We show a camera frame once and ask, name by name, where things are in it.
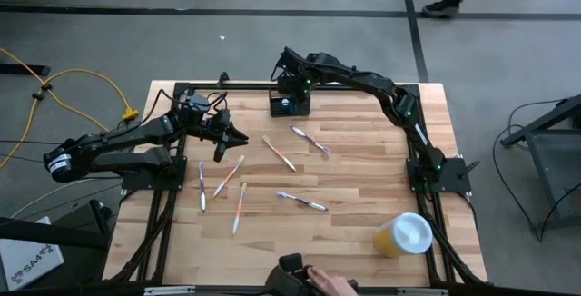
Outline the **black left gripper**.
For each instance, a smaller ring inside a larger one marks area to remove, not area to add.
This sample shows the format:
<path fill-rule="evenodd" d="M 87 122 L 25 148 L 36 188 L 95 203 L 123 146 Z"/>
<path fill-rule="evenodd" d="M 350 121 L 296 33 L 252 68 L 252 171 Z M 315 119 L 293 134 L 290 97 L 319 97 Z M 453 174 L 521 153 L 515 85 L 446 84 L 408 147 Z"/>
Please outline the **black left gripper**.
<path fill-rule="evenodd" d="M 214 116 L 201 120 L 194 128 L 194 136 L 217 143 L 213 154 L 213 160 L 217 163 L 222 160 L 228 149 L 244 146 L 249 140 L 249 137 L 231 122 L 231 113 L 226 109 L 221 109 Z M 224 136 L 228 142 L 222 142 Z"/>

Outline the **purple and white toothbrush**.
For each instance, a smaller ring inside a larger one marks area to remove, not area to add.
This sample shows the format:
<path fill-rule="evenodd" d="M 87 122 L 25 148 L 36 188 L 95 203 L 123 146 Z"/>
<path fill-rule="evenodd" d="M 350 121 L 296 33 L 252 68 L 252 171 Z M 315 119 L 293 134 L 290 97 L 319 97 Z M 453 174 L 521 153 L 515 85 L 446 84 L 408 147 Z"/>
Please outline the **purple and white toothbrush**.
<path fill-rule="evenodd" d="M 204 177 L 203 177 L 203 170 L 204 165 L 203 162 L 199 162 L 199 197 L 200 197 L 200 208 L 202 213 L 206 212 L 206 196 L 205 196 L 205 184 L 204 184 Z"/>
<path fill-rule="evenodd" d="M 311 202 L 311 201 L 307 201 L 307 200 L 301 199 L 300 197 L 293 196 L 293 195 L 290 195 L 290 194 L 285 193 L 285 192 L 277 192 L 277 196 L 278 197 L 281 197 L 282 199 L 290 199 L 290 200 L 293 200 L 295 202 L 299 202 L 299 203 L 301 203 L 303 205 L 309 206 L 312 209 L 315 209 L 315 210 L 318 210 L 318 211 L 321 211 L 321 212 L 327 212 L 329 210 L 327 207 L 325 207 L 325 206 L 323 206 L 321 204 L 318 204 L 318 203 L 315 203 L 315 202 Z"/>
<path fill-rule="evenodd" d="M 323 146 L 320 143 L 316 142 L 315 140 L 313 140 L 311 137 L 309 137 L 305 132 L 303 132 L 301 129 L 299 129 L 296 126 L 291 126 L 290 127 L 291 130 L 293 132 L 295 132 L 299 137 L 303 138 L 305 141 L 309 142 L 310 144 L 312 144 L 313 146 L 315 146 L 317 149 L 319 149 L 320 151 L 322 151 L 323 153 L 326 154 L 330 154 L 330 149 L 327 146 Z"/>

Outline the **black handheld device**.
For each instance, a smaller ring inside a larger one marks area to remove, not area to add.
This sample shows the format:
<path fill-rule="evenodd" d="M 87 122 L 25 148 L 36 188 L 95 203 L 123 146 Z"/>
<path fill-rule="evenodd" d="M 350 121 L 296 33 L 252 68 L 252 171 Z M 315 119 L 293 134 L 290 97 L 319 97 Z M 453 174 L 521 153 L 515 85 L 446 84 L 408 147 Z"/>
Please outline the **black handheld device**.
<path fill-rule="evenodd" d="M 265 282 L 267 293 L 270 296 L 319 296 L 308 282 L 307 270 L 300 253 L 281 256 Z"/>

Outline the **person's hand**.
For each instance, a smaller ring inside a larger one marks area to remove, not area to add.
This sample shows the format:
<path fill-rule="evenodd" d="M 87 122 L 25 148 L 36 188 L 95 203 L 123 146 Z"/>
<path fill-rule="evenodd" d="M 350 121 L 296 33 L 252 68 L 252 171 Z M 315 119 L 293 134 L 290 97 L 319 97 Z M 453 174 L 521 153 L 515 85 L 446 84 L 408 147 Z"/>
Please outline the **person's hand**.
<path fill-rule="evenodd" d="M 327 296 L 359 296 L 348 280 L 342 276 L 329 276 L 323 269 L 307 269 L 309 281 Z"/>

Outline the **yellow container white lid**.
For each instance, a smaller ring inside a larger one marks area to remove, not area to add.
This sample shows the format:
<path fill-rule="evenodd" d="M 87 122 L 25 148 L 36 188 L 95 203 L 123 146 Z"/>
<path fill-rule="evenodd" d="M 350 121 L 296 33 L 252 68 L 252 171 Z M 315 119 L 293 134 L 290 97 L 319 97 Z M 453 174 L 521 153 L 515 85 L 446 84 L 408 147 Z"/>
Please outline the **yellow container white lid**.
<path fill-rule="evenodd" d="M 426 219 L 413 212 L 405 212 L 383 223 L 373 235 L 376 250 L 386 257 L 419 255 L 433 242 L 433 232 Z"/>

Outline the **black base lever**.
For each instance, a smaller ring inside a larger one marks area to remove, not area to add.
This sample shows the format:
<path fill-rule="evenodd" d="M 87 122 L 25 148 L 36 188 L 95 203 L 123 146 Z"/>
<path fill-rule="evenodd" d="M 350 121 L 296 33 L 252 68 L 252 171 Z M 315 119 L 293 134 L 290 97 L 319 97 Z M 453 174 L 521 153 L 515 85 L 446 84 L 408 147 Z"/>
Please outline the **black base lever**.
<path fill-rule="evenodd" d="M 467 179 L 468 178 L 468 174 L 474 170 L 478 165 L 480 164 L 480 161 L 474 161 L 473 163 L 467 165 L 463 171 L 461 171 L 460 173 L 458 173 L 458 178 L 459 179 Z"/>

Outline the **black equipment stand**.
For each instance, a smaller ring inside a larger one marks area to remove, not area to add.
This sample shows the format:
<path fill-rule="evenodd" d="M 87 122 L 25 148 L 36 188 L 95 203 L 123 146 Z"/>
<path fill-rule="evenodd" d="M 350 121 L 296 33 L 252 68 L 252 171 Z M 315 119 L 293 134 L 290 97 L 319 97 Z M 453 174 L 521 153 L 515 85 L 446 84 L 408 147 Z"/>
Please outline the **black equipment stand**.
<path fill-rule="evenodd" d="M 110 208 L 91 200 L 53 221 L 45 216 L 35 222 L 0 216 L 0 239 L 58 245 L 64 264 L 37 281 L 19 289 L 67 287 L 93 282 L 101 277 L 113 218 Z M 0 280 L 5 281 L 0 263 Z"/>

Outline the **black floor bar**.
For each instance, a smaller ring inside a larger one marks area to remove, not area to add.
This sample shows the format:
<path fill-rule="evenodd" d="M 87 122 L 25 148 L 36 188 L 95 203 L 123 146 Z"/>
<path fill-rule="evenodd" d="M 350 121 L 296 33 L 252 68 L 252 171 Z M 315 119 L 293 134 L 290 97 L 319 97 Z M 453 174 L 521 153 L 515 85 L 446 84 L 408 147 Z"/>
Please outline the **black floor bar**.
<path fill-rule="evenodd" d="M 51 67 L 46 65 L 32 64 L 25 67 L 22 64 L 0 64 L 0 74 L 47 76 L 50 72 Z"/>

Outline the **white printed box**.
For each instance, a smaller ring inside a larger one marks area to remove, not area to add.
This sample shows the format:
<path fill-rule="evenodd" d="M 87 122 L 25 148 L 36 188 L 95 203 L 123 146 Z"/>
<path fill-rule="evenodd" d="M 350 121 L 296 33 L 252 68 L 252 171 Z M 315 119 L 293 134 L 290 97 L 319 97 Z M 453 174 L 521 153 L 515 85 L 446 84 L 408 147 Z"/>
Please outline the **white printed box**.
<path fill-rule="evenodd" d="M 64 264 L 58 245 L 0 239 L 0 263 L 7 289 L 19 290 Z"/>

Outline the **black metal cart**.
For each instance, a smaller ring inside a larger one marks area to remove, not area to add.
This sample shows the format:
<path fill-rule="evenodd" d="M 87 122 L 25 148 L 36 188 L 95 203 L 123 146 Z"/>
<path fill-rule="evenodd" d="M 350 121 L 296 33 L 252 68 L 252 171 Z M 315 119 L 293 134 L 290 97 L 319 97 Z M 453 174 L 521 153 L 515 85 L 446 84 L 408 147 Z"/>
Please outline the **black metal cart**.
<path fill-rule="evenodd" d="M 510 123 L 497 143 L 525 143 L 535 165 L 548 213 L 531 231 L 581 226 L 581 94 L 555 100 L 555 107 L 527 125 Z"/>

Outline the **black aluminium table frame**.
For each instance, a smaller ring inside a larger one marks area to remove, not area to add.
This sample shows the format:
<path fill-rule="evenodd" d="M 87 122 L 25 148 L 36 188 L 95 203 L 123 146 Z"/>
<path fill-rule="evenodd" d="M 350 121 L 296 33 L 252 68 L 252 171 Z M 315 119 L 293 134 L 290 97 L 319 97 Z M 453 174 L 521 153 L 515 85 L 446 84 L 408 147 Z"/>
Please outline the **black aluminium table frame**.
<path fill-rule="evenodd" d="M 374 247 L 381 224 L 417 209 L 406 161 L 407 136 L 369 94 L 340 88 L 316 90 L 306 117 L 274 118 L 264 82 L 227 84 L 227 103 L 237 129 L 249 142 L 217 163 L 210 143 L 188 138 L 188 164 L 177 193 L 165 247 L 162 279 L 167 284 L 260 285 L 278 259 L 300 253 L 305 263 L 357 280 L 365 287 L 428 285 L 421 255 L 388 258 Z M 296 126 L 330 149 L 323 153 L 291 130 Z M 293 172 L 261 139 L 267 135 L 296 167 Z M 216 187 L 237 163 L 239 170 L 216 198 Z M 199 162 L 204 165 L 206 212 L 199 197 Z M 238 231 L 232 235 L 244 183 Z M 285 192 L 327 207 L 312 209 Z"/>

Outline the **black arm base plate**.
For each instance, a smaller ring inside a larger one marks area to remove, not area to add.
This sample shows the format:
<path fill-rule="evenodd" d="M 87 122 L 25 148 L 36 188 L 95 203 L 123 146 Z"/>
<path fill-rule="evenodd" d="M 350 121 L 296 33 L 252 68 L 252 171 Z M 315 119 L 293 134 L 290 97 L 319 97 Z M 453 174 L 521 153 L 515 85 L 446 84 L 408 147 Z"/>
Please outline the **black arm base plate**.
<path fill-rule="evenodd" d="M 187 158 L 172 156 L 172 164 L 159 172 L 140 170 L 123 177 L 122 188 L 127 191 L 180 191 L 184 185 Z"/>
<path fill-rule="evenodd" d="M 407 159 L 409 188 L 415 193 L 470 192 L 469 178 L 458 178 L 467 165 L 463 158 L 445 158 L 436 167 L 422 165 L 419 159 Z"/>

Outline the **silver aluminium bracket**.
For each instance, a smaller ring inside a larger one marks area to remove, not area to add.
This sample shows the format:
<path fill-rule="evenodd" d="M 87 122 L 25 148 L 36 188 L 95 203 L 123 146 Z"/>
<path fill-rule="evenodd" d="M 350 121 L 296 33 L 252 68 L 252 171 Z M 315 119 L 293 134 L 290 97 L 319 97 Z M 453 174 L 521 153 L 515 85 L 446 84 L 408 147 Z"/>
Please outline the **silver aluminium bracket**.
<path fill-rule="evenodd" d="M 449 296 L 449 293 L 442 289 L 397 288 L 397 296 Z"/>
<path fill-rule="evenodd" d="M 143 291 L 143 296 L 195 296 L 196 287 L 184 286 L 157 286 L 148 287 Z"/>

